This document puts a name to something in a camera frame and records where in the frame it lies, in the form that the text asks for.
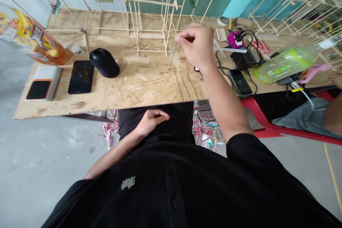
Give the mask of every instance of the particle board tabletop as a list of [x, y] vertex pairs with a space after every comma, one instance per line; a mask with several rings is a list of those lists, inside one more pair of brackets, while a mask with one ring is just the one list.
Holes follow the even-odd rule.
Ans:
[[[31, 73], [19, 101], [15, 119], [30, 119], [48, 116], [63, 116], [70, 114], [89, 113], [108, 109], [123, 109], [149, 105], [159, 105], [177, 102], [186, 102], [193, 100], [207, 99], [203, 81], [200, 80], [199, 72], [194, 72], [186, 60], [185, 54], [180, 46], [174, 41], [175, 32], [170, 35], [168, 50], [171, 53], [166, 57], [165, 53], [140, 52], [137, 56], [133, 49], [136, 49], [135, 38], [129, 36], [127, 31], [99, 30], [91, 18], [87, 18], [87, 12], [82, 10], [73, 10], [75, 18], [86, 25], [87, 42], [89, 52], [95, 48], [105, 48], [113, 55], [120, 66], [120, 74], [116, 78], [105, 78], [96, 69], [93, 77], [92, 91], [88, 94], [67, 93], [73, 62], [75, 60], [87, 60], [88, 55], [73, 56], [72, 59], [62, 68], [55, 96], [49, 102], [27, 102], [26, 95], [32, 83], [34, 74], [39, 63], [34, 63]], [[50, 18], [47, 28], [51, 29], [77, 29], [75, 22], [68, 17], [70, 15], [62, 9], [57, 16]], [[99, 19], [101, 26], [124, 28], [121, 13], [94, 12], [94, 17]], [[200, 21], [200, 17], [193, 17], [195, 21]], [[156, 29], [162, 23], [161, 17], [152, 15], [142, 15], [145, 19], [146, 29]], [[182, 16], [180, 29], [185, 29], [191, 24], [189, 16]], [[214, 29], [219, 27], [216, 18], [206, 17], [204, 24], [211, 25]], [[77, 32], [52, 31], [53, 36], [63, 45], [76, 43], [86, 50], [85, 35]], [[162, 39], [139, 39], [140, 48], [164, 50]], [[233, 60], [229, 57], [230, 52], [226, 52], [227, 58], [223, 58], [219, 53], [223, 67], [235, 68]], [[258, 93], [269, 93], [285, 90], [285, 86], [277, 83], [264, 84], [253, 75], [253, 81], [258, 86]], [[327, 84], [329, 72], [323, 72], [317, 75], [307, 87], [319, 87]], [[255, 86], [246, 77], [252, 91]]]

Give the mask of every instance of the person's arm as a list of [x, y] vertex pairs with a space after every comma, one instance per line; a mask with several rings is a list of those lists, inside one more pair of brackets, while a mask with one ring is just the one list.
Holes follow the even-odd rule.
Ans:
[[114, 148], [103, 155], [86, 173], [84, 179], [95, 179], [105, 170], [125, 159], [134, 148], [144, 139], [153, 129], [170, 116], [162, 110], [147, 110], [138, 126], [122, 139]]
[[227, 143], [236, 134], [254, 132], [239, 98], [217, 69], [213, 38], [211, 27], [193, 23], [175, 40], [183, 47], [188, 61], [201, 71], [210, 106]]
[[[331, 73], [329, 83], [342, 90], [342, 70]], [[323, 127], [326, 130], [342, 135], [342, 93], [324, 111], [323, 119]]]

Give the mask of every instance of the black cylindrical speaker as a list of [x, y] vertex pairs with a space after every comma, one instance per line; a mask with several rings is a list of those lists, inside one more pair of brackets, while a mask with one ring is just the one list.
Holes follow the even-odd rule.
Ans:
[[89, 60], [102, 76], [114, 78], [120, 73], [120, 67], [106, 49], [97, 48], [90, 53]]

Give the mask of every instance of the hand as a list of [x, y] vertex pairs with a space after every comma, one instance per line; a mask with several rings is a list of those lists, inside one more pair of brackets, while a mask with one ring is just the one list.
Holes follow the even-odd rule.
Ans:
[[162, 110], [147, 110], [134, 132], [138, 136], [146, 137], [158, 124], [169, 119], [170, 116]]
[[334, 71], [329, 76], [329, 84], [336, 85], [342, 90], [342, 69]]
[[184, 49], [188, 61], [201, 72], [216, 67], [213, 58], [214, 31], [211, 27], [192, 23], [175, 37]]

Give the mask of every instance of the concrete floor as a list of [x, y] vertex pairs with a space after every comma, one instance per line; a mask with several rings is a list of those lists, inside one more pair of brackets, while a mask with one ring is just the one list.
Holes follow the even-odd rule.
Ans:
[[[40, 227], [68, 188], [106, 151], [96, 122], [62, 118], [13, 120], [33, 61], [0, 44], [0, 227]], [[261, 140], [287, 170], [342, 219], [322, 142]], [[342, 147], [328, 144], [342, 189]]]

